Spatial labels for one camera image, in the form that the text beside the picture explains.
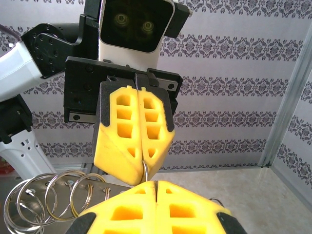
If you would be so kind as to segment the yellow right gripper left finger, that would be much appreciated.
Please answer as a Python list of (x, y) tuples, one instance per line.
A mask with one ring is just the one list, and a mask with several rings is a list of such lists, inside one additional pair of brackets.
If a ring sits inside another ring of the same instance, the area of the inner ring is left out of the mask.
[(155, 217), (155, 187), (149, 181), (88, 208), (67, 233), (154, 234)]

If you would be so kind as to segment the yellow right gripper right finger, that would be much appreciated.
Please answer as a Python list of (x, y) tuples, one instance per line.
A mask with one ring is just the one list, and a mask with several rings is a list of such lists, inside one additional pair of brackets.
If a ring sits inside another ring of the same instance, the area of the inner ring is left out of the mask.
[(159, 181), (156, 229), (160, 234), (245, 234), (231, 211), (167, 181)]

